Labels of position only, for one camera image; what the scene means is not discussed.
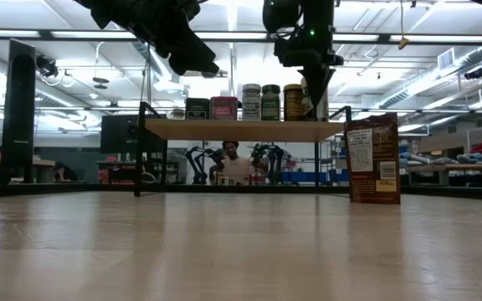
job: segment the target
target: computer monitor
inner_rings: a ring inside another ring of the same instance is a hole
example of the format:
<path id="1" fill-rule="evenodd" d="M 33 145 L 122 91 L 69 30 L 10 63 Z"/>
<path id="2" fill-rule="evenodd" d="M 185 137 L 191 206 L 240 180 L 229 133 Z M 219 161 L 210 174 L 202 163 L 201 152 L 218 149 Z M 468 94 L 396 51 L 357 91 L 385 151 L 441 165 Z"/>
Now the computer monitor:
<path id="1" fill-rule="evenodd" d="M 137 115 L 103 116 L 100 152 L 102 154 L 136 153 L 137 117 Z M 144 143 L 144 152 L 162 152 L 165 141 L 147 130 Z"/>

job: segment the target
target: barcode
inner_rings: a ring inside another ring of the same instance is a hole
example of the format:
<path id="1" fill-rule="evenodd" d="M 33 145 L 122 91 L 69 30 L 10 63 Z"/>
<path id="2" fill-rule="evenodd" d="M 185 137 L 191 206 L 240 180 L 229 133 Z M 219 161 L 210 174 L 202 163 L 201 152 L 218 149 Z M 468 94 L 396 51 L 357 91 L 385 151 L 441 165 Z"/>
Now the barcode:
<path id="1" fill-rule="evenodd" d="M 381 180 L 395 180 L 395 162 L 381 162 Z"/>

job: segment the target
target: ceiling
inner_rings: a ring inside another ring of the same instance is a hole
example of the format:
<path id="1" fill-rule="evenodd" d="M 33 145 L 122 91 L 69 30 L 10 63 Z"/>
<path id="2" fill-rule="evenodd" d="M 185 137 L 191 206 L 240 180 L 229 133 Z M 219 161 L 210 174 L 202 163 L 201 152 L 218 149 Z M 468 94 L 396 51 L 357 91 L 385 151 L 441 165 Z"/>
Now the ceiling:
<path id="1" fill-rule="evenodd" d="M 209 0 L 202 11 L 191 21 L 195 31 L 264 31 L 262 24 L 263 0 Z M 445 33 L 482 35 L 482 7 L 468 1 L 418 1 L 403 5 L 403 28 L 406 33 Z M 335 10 L 336 31 L 340 33 L 395 33 L 401 32 L 399 2 L 352 2 L 341 1 Z M 21 29 L 79 29 L 98 30 L 90 17 L 90 11 L 70 0 L 0 0 L 0 28 Z M 110 24 L 107 29 L 118 29 Z M 59 79 L 48 79 L 48 84 L 64 95 L 89 105 L 135 106 L 142 93 L 142 70 L 145 60 L 127 42 L 107 42 L 100 46 L 96 61 L 98 42 L 28 42 L 37 51 L 57 60 L 61 74 L 72 74 L 71 86 L 57 84 Z M 299 83 L 296 69 L 282 67 L 273 55 L 270 43 L 208 43 L 217 55 L 216 64 L 228 76 L 233 76 L 234 93 L 241 96 L 241 86 L 247 83 L 279 84 Z M 451 46 L 408 45 L 399 50 L 395 45 L 335 44 L 345 60 L 329 84 L 329 101 L 336 106 L 349 104 L 366 107 L 368 96 L 381 96 L 397 89 L 418 74 L 437 65 L 437 57 Z M 459 52 L 473 51 L 476 46 L 456 46 Z M 234 70 L 231 70 L 231 58 Z M 8 60 L 8 41 L 0 40 L 0 62 Z M 228 79 L 202 79 L 197 74 L 182 78 L 192 97 L 210 97 L 230 94 Z M 96 89 L 93 77 L 110 81 L 108 89 Z M 475 82 L 465 83 L 468 86 Z M 456 76 L 444 80 L 431 89 L 418 93 L 432 101 L 459 91 Z M 153 100 L 168 100 L 163 106 L 184 106 L 181 93 L 161 92 L 151 89 Z"/>

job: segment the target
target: speaker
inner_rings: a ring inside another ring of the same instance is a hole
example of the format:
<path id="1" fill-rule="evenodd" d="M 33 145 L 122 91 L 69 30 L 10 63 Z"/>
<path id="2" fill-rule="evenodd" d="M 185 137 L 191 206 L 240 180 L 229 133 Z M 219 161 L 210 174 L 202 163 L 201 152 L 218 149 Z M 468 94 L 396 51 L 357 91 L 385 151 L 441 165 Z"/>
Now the speaker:
<path id="1" fill-rule="evenodd" d="M 3 183 L 8 183 L 8 170 L 13 168 L 23 168 L 24 181 L 33 182 L 35 60 L 35 47 L 10 40 L 1 153 Z"/>

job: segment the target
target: man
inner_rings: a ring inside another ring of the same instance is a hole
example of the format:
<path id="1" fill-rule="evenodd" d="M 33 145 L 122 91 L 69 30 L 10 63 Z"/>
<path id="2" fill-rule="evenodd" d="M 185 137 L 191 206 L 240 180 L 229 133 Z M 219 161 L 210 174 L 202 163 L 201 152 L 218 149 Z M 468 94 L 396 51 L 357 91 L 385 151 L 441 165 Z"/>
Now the man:
<path id="1" fill-rule="evenodd" d="M 75 172 L 63 163 L 59 162 L 55 164 L 54 171 L 56 171 L 55 182 L 77 181 L 77 175 Z"/>
<path id="2" fill-rule="evenodd" d="M 221 172 L 224 174 L 224 176 L 233 179 L 236 182 L 236 185 L 247 185 L 248 183 L 245 183 L 245 179 L 250 176 L 250 167 L 252 166 L 252 162 L 247 158 L 241 158 L 238 156 L 238 147 L 239 142 L 237 141 L 223 142 L 223 149 L 226 153 L 226 156 L 223 160 L 224 168 L 221 170 Z M 267 164 L 260 161 L 256 165 L 256 168 L 267 171 Z"/>

